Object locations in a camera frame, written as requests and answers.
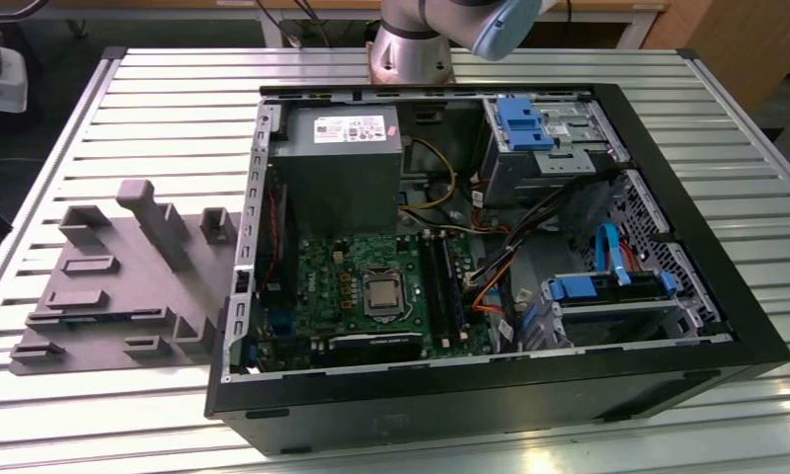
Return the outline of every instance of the metal table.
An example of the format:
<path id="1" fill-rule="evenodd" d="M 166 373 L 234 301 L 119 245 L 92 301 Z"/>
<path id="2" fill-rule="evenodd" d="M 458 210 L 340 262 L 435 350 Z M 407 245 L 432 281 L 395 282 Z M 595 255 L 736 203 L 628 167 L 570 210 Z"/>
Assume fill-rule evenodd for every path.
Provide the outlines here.
<path id="1" fill-rule="evenodd" d="M 360 49 L 142 49 L 102 60 L 0 248 L 0 469 L 790 473 L 790 364 L 646 421 L 272 459 L 202 418 L 206 366 L 6 371 L 66 207 L 94 203 L 122 214 L 119 180 L 146 177 L 180 213 L 239 210 L 258 87 L 360 83 L 364 62 Z M 460 83 L 622 85 L 790 343 L 790 166 L 702 63 L 615 50 L 531 50 L 500 64 L 456 52 L 454 63 Z"/>

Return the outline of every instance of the cpu socket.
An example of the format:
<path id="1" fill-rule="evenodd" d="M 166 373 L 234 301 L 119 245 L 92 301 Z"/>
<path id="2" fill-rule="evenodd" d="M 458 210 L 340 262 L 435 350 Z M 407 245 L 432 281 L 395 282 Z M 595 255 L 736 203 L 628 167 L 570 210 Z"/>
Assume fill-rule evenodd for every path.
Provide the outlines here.
<path id="1" fill-rule="evenodd" d="M 403 316 L 402 274 L 392 268 L 367 269 L 362 281 L 364 314 L 387 324 Z"/>

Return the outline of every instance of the sticker label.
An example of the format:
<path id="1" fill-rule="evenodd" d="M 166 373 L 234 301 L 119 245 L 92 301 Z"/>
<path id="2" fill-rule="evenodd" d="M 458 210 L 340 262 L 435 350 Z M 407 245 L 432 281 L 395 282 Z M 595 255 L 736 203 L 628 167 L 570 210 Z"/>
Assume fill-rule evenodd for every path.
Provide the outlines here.
<path id="1" fill-rule="evenodd" d="M 511 329 L 511 326 L 506 322 L 506 319 L 500 320 L 500 324 L 498 324 L 498 331 L 500 332 L 503 337 L 507 339 L 507 341 L 511 342 L 511 335 L 514 334 L 514 330 Z"/>
<path id="2" fill-rule="evenodd" d="M 548 135 L 570 135 L 564 125 L 544 125 L 543 129 Z"/>
<path id="3" fill-rule="evenodd" d="M 386 141 L 383 116 L 319 117 L 312 128 L 314 143 Z"/>
<path id="4" fill-rule="evenodd" d="M 471 201 L 476 209 L 483 208 L 483 194 L 479 191 L 471 191 Z"/>

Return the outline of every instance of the green circuit board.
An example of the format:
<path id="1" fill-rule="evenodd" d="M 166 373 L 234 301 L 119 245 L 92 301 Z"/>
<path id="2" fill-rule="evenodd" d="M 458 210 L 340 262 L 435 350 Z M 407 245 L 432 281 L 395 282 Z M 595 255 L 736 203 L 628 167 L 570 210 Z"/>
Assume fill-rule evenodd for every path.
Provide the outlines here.
<path id="1" fill-rule="evenodd" d="M 452 265 L 463 275 L 474 267 L 463 235 L 447 239 Z M 380 323 L 366 315 L 363 274 L 386 269 L 399 275 L 404 310 L 395 320 Z M 484 325 L 470 325 L 467 341 L 440 348 L 434 345 L 430 314 L 420 280 L 416 236 L 307 239 L 298 248 L 298 292 L 292 308 L 296 338 L 375 332 L 419 333 L 423 358 L 486 354 L 490 350 Z M 466 311 L 468 302 L 463 301 Z M 287 359 L 287 367 L 303 368 L 303 359 Z"/>

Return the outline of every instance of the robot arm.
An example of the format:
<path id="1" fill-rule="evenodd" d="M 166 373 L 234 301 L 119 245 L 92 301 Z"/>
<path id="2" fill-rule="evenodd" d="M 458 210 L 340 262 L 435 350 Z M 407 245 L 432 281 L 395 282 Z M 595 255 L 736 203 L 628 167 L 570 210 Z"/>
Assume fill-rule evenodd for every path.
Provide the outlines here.
<path id="1" fill-rule="evenodd" d="M 384 0 L 371 53 L 375 79 L 391 84 L 443 83 L 451 75 L 448 40 L 479 57 L 503 59 L 535 16 L 558 0 Z"/>

